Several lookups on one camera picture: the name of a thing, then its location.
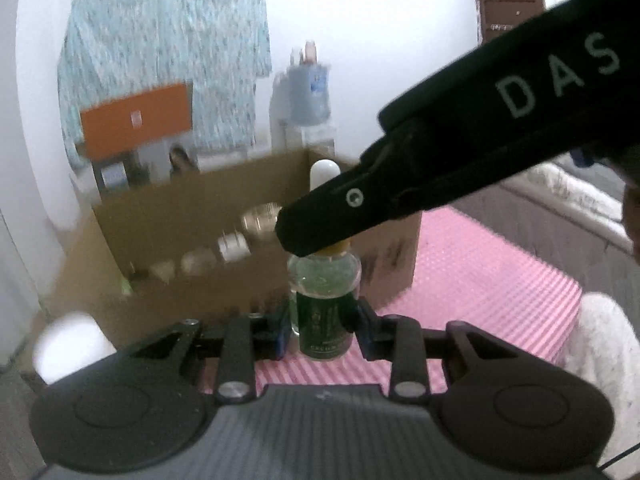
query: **light blue curtain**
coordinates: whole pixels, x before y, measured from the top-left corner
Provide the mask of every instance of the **light blue curtain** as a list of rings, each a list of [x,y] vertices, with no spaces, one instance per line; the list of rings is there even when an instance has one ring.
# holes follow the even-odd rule
[[[197,148],[254,140],[255,81],[271,73],[265,0],[74,0],[58,63],[72,167],[80,110],[165,84],[193,83]]]

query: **bottle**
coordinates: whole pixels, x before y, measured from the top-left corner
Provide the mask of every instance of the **bottle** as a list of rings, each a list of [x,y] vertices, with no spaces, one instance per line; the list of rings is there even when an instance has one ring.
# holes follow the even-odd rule
[[[311,168],[311,189],[340,174],[332,160],[319,160]],[[355,308],[360,288],[360,259],[343,240],[315,254],[292,256],[287,266],[291,324],[299,336],[300,351],[317,360],[345,354],[353,336],[340,318]]]

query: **white cap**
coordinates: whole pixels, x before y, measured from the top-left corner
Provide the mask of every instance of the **white cap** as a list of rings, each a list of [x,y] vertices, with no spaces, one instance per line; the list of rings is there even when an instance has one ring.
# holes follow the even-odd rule
[[[328,158],[318,160],[309,173],[309,191],[313,191],[338,175],[340,175],[340,166],[334,161]]]
[[[33,367],[51,384],[115,351],[93,317],[73,312],[44,329],[33,348]]]

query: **hand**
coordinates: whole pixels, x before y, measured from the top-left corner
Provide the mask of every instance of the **hand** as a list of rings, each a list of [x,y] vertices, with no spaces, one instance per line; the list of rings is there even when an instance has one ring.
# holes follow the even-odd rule
[[[634,243],[634,258],[640,265],[640,189],[626,186],[622,201],[622,224]]]

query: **wooden door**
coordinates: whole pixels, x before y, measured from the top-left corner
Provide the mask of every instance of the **wooden door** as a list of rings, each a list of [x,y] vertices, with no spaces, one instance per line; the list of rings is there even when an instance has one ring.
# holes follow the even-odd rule
[[[478,0],[481,43],[545,11],[544,0]]]

